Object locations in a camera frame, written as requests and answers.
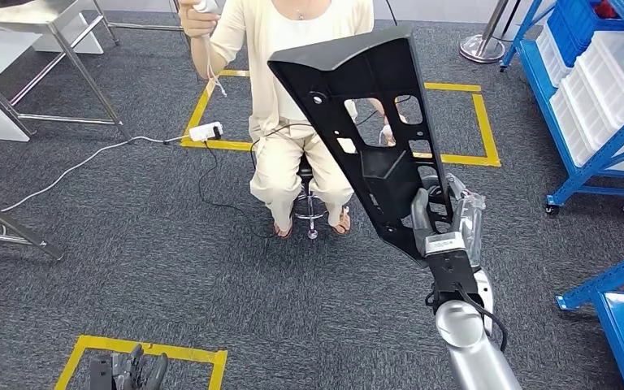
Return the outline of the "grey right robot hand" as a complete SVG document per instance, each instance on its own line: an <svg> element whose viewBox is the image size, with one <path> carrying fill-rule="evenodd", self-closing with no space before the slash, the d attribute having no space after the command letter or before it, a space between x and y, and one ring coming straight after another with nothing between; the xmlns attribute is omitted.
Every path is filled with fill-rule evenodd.
<svg viewBox="0 0 624 390"><path fill-rule="evenodd" d="M440 187L436 175L422 178L422 187L411 203L411 223L414 241L419 253L426 256L436 251L438 238L462 238L462 247L466 251L473 272L481 271L481 239L483 210L486 208L485 196L470 191L455 175L445 175L446 189ZM440 217L431 210L430 203L437 200L450 200L453 219L445 233L437 231L436 222Z"/></svg>

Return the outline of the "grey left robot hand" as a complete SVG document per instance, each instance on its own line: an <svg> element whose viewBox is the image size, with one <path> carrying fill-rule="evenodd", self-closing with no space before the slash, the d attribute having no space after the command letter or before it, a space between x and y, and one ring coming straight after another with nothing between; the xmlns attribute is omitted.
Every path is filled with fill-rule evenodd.
<svg viewBox="0 0 624 390"><path fill-rule="evenodd" d="M137 344L127 357L118 353L112 354L112 388L158 390L161 388L167 373L168 356L160 353L150 367L148 373L144 373L145 350L141 344Z"/></svg>

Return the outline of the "person's right hand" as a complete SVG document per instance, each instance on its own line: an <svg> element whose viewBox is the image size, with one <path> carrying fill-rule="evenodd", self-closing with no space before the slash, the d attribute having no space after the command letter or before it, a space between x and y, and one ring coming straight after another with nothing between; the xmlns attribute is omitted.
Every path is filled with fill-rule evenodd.
<svg viewBox="0 0 624 390"><path fill-rule="evenodd" d="M219 19L219 7L214 1L179 0L180 25L189 37L211 34Z"/></svg>

